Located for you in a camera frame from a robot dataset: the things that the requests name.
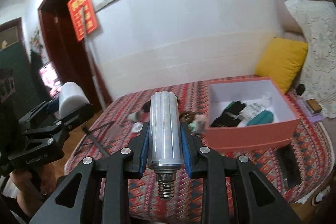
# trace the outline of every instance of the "red sign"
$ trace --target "red sign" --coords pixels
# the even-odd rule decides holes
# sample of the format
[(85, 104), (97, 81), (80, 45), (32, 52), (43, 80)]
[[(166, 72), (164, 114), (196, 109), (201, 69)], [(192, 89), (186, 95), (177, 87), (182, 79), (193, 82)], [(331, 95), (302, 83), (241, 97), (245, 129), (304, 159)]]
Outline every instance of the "red sign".
[(90, 33), (98, 27), (91, 0), (70, 0), (68, 2), (68, 8), (78, 41), (81, 41), (84, 38), (81, 13), (82, 7), (84, 7), (85, 13), (86, 33)]

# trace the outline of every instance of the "red patterned bedspread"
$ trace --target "red patterned bedspread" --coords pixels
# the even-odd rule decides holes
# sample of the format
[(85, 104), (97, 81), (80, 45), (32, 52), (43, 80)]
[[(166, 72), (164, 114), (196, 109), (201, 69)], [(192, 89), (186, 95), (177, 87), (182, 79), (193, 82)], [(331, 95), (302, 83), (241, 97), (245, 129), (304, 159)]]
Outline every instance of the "red patterned bedspread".
[[(255, 76), (230, 77), (228, 79), (252, 77)], [(95, 132), (94, 135), (111, 154), (127, 146), (130, 138), (137, 135), (130, 132), (133, 123), (127, 119), (127, 115), (139, 111), (141, 106), (150, 100), (154, 92), (162, 90), (175, 93), (179, 99), (180, 112), (190, 110), (207, 115), (207, 82), (200, 81), (167, 86), (120, 97), (103, 112), (92, 128), (108, 121), (116, 121), (123, 129), (122, 135), (114, 142), (105, 138), (107, 128)], [(248, 156), (288, 202), (296, 201), (313, 190), (327, 177), (329, 170), (332, 168), (332, 155), (328, 137), (319, 124), (312, 126), (309, 123), (295, 102), (296, 96), (293, 90), (287, 94), (290, 102), (301, 116), (300, 124), (291, 142), (300, 169), (302, 181), (300, 185), (290, 190), (285, 189), (274, 149), (227, 154), (230, 157), (237, 157), (242, 154)], [(206, 144), (206, 138), (203, 138), (202, 141)], [(86, 156), (99, 159), (102, 155), (91, 141), (84, 137), (68, 160), (65, 173), (68, 174), (73, 170), (77, 163)], [(228, 180), (226, 184), (229, 204), (231, 204), (230, 210), (232, 210), (232, 193)], [(185, 170), (178, 171), (175, 182), (175, 197), (165, 202), (158, 197), (154, 172), (147, 169), (141, 180), (129, 180), (129, 201), (131, 215), (137, 218), (166, 223), (185, 220), (199, 222), (202, 205), (202, 180), (190, 180)]]

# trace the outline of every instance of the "blue gripper pad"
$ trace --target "blue gripper pad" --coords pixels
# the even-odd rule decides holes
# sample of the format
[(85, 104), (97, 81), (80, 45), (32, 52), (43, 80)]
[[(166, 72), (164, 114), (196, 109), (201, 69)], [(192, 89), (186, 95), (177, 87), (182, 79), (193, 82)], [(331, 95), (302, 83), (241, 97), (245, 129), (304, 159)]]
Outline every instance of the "blue gripper pad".
[(149, 147), (149, 126), (147, 128), (146, 137), (143, 141), (142, 151), (140, 155), (140, 168), (139, 168), (140, 177), (143, 176), (146, 170), (147, 158), (148, 158), (148, 147)]
[(191, 170), (191, 155), (188, 148), (187, 139), (185, 137), (185, 133), (183, 127), (181, 128), (181, 143), (182, 143), (182, 152), (183, 152), (183, 159), (184, 159), (184, 167), (185, 171), (188, 173), (188, 176), (191, 178), (192, 170)]
[(59, 97), (57, 97), (56, 99), (50, 101), (46, 107), (46, 112), (47, 113), (55, 113), (57, 111), (59, 111)]

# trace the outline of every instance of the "pink gift box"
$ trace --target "pink gift box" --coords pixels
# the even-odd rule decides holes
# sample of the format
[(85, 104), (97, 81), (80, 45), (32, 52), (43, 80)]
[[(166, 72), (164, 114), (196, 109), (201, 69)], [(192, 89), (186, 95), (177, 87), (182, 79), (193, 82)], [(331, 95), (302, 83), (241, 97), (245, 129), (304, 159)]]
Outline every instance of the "pink gift box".
[[(208, 86), (209, 115), (206, 123), (206, 140), (209, 147), (218, 152), (251, 151), (283, 146), (290, 143), (299, 115), (288, 99), (269, 77), (253, 79), (212, 81)], [(271, 104), (267, 110), (274, 115), (273, 123), (241, 127), (211, 128), (211, 123), (219, 117), (232, 101), (247, 105), (260, 102), (269, 92)]]

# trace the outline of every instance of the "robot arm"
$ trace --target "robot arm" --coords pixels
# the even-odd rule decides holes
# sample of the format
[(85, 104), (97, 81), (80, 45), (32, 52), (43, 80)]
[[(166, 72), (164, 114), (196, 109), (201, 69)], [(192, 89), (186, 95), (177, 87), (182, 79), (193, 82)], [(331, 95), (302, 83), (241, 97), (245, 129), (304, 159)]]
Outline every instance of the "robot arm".
[[(151, 151), (152, 126), (145, 122), (139, 136), (107, 159), (84, 158), (32, 218), (30, 224), (130, 223), (128, 179), (140, 179)], [(226, 177), (230, 177), (235, 223), (297, 224), (299, 217), (275, 187), (246, 156), (221, 156), (179, 126), (185, 169), (191, 179), (203, 178), (201, 223), (230, 223)], [(98, 210), (105, 178), (102, 212)]]

